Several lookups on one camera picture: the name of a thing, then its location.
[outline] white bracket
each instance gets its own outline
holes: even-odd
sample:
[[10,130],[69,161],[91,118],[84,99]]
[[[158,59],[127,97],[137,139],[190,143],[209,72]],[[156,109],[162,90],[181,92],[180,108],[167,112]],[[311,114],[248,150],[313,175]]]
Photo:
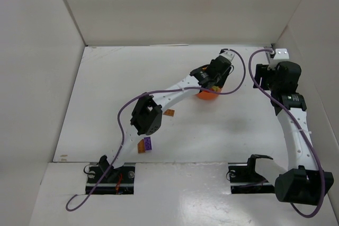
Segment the white bracket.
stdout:
[[276,49],[275,55],[271,57],[269,57],[270,64],[268,70],[274,69],[280,62],[288,61],[290,59],[287,49]]

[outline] small orange block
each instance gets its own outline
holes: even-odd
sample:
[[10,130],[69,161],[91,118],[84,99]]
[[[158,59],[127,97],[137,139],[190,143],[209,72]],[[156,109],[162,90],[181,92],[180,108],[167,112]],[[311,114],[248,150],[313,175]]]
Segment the small orange block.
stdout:
[[143,139],[138,143],[138,153],[145,153],[145,143]]
[[164,115],[166,115],[166,116],[174,116],[174,110],[167,110],[167,111],[165,111],[164,112]]

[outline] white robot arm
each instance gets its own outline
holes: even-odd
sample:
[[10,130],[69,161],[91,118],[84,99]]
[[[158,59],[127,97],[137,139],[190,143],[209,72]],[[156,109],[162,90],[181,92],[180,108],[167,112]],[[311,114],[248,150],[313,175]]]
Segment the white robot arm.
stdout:
[[131,126],[124,134],[125,139],[119,155],[113,161],[116,152],[110,151],[100,158],[99,167],[102,172],[112,164],[112,170],[106,174],[108,181],[113,169],[123,166],[128,154],[137,143],[160,128],[163,112],[181,100],[200,93],[201,90],[210,89],[212,86],[223,87],[230,73],[234,55],[233,51],[224,49],[209,65],[191,71],[184,79],[163,93],[150,95],[147,93],[140,97],[132,112]]
[[[166,90],[175,90],[175,89],[182,89],[183,87],[193,86],[193,87],[201,87],[199,85],[199,81],[194,77],[187,75],[183,80],[178,82],[177,84],[169,87]],[[161,93],[155,94],[153,97],[153,101],[156,105],[161,105],[162,112],[165,112],[169,108],[171,108],[174,104],[184,100],[187,97],[195,95],[200,91],[197,89],[188,89],[188,90],[181,90],[180,92],[171,92],[171,93]],[[128,130],[126,131],[126,140],[124,142],[124,146],[121,149],[119,156],[113,163],[113,168],[119,168],[123,166],[125,163],[126,157],[131,152],[131,150],[138,144],[138,142],[143,139],[144,137],[153,134],[156,130],[158,130],[160,126],[155,125],[154,129],[150,130],[148,134],[138,134],[138,129],[131,125]],[[110,155],[107,155],[108,163],[110,164],[114,158],[115,153],[112,151]]]
[[[255,186],[268,181],[281,202],[318,205],[320,197],[323,197],[320,194],[320,168],[311,152],[306,103],[304,97],[296,92],[301,68],[288,61],[287,49],[276,49],[275,53],[270,56],[269,65],[256,66],[253,87],[259,86],[262,92],[271,91],[271,104],[286,141],[288,169],[277,165],[269,156],[251,155],[246,164],[229,164],[231,183],[247,182],[250,184],[246,186]],[[300,131],[304,132],[311,148]],[[326,194],[334,182],[332,173],[324,172],[324,180]]]

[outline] white floor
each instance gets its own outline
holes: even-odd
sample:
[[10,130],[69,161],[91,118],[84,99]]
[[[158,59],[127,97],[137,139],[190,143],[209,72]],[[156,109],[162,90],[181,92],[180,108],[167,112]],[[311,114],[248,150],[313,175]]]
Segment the white floor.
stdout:
[[[135,149],[127,158],[129,162],[158,162],[137,164],[134,195],[93,195],[79,210],[65,210],[74,194],[85,193],[83,162],[98,161],[119,146],[119,108],[142,92],[175,84],[225,47],[87,47],[54,157],[55,162],[66,163],[49,164],[30,226],[337,225],[328,197],[315,218],[304,219],[274,194],[230,194],[225,161],[243,162],[259,153],[287,166],[286,145],[274,109],[252,88],[248,73],[237,93],[211,102],[192,96],[173,107],[174,117],[163,117],[162,127],[151,137],[153,150],[139,155]],[[232,48],[246,63],[259,49]],[[254,62],[266,63],[265,54]],[[224,91],[240,82],[242,66],[237,57],[234,66]],[[124,126],[131,111],[132,106],[122,115]],[[75,198],[71,207],[84,197]],[[304,212],[312,209],[301,208]]]
[[[259,47],[87,47],[79,68],[61,131],[54,161],[98,161],[121,142],[117,124],[120,107],[133,97],[155,89],[166,89],[191,70],[209,64],[220,49],[240,52],[248,65]],[[241,61],[223,91],[234,89],[243,75]],[[267,63],[265,53],[254,63]],[[174,117],[164,116],[162,126],[152,135],[151,153],[138,154],[129,162],[242,162],[253,153],[269,155],[287,166],[287,152],[280,124],[270,101],[246,74],[242,88],[232,95],[203,101],[195,96],[176,104]],[[128,126],[133,106],[122,114]]]
[[[328,197],[318,215],[305,219],[274,194],[230,194],[226,163],[137,164],[134,195],[93,195],[67,212],[68,199],[84,194],[85,165],[49,164],[30,226],[337,225]],[[84,197],[76,197],[70,207]]]

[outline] white wall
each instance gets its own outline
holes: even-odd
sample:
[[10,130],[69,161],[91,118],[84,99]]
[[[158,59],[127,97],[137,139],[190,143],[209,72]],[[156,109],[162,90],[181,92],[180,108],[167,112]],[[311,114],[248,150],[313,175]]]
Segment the white wall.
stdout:
[[302,66],[299,91],[306,97],[314,147],[334,174],[330,191],[339,219],[339,0],[302,0],[277,47]]
[[91,45],[276,42],[300,0],[67,0]]
[[28,225],[84,44],[62,0],[0,6],[0,224]]

